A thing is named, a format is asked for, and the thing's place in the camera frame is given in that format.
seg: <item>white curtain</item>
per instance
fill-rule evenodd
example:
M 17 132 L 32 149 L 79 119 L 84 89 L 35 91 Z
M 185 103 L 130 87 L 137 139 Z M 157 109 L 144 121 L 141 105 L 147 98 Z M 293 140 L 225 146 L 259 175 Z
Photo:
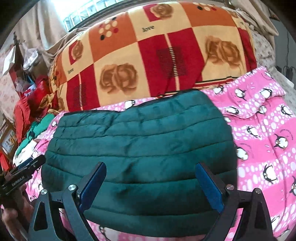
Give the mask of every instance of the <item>white curtain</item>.
M 28 48 L 38 48 L 48 68 L 50 68 L 48 58 L 56 51 L 52 47 L 67 34 L 51 0 L 40 0 L 20 19 L 3 44 L 1 53 L 6 52 L 13 44 L 13 32 L 16 32 L 17 39 L 21 43 L 25 41 Z
M 260 0 L 229 0 L 226 1 L 226 6 L 236 8 L 238 13 L 242 15 L 247 22 L 254 25 L 255 30 L 262 34 L 275 50 L 274 36 L 278 36 L 279 33 L 269 19 L 270 14 L 267 6 Z

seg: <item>human hand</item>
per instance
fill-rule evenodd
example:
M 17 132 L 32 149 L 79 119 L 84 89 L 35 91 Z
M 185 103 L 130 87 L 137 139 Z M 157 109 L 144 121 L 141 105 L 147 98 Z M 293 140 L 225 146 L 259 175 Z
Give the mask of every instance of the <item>human hand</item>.
M 22 185 L 18 190 L 16 190 L 17 193 L 15 193 L 14 196 L 20 196 L 22 199 L 21 201 L 23 202 L 23 208 L 20 211 L 23 213 L 28 222 L 30 222 L 34 208 L 28 203 L 26 198 L 22 196 L 22 192 L 24 192 L 26 188 L 26 184 Z M 2 213 L 2 221 L 10 234 L 14 236 L 15 240 L 26 241 L 26 239 L 21 234 L 19 226 L 20 223 L 18 222 L 17 217 L 17 211 L 12 208 L 5 208 Z

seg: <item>window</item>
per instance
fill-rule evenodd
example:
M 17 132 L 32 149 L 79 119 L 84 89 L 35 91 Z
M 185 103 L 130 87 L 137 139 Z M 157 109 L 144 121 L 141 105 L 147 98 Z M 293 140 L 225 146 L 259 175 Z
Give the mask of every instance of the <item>window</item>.
M 91 15 L 124 0 L 52 0 L 67 31 Z

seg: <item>orange floral blanket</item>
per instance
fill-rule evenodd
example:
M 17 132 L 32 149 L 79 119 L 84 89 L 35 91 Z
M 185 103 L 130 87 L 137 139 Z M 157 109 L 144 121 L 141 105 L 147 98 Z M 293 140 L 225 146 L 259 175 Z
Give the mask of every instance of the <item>orange floral blanket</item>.
M 250 30 L 235 12 L 168 2 L 136 7 L 79 34 L 50 76 L 58 109 L 213 88 L 257 67 Z

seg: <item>pink penguin blanket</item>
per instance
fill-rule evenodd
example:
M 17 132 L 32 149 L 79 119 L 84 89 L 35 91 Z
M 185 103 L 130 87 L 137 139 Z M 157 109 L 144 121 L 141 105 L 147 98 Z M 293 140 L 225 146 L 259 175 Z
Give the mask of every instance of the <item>pink penguin blanket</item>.
M 284 90 L 266 71 L 259 67 L 224 86 L 203 90 L 222 112 L 232 127 L 237 147 L 237 189 L 263 191 L 271 216 L 275 237 L 292 229 L 296 223 L 296 117 L 283 100 Z M 97 110 L 124 111 L 155 98 L 122 102 Z M 38 143 L 33 157 L 44 154 L 57 124 L 65 112 L 50 123 L 44 138 Z M 28 182 L 31 200 L 43 189 L 41 171 L 36 171 Z M 62 214 L 66 228 L 70 226 Z M 230 229 L 226 240 L 234 237 L 239 218 Z M 184 238 L 144 237 L 118 232 L 89 222 L 101 241 L 196 241 L 204 236 Z

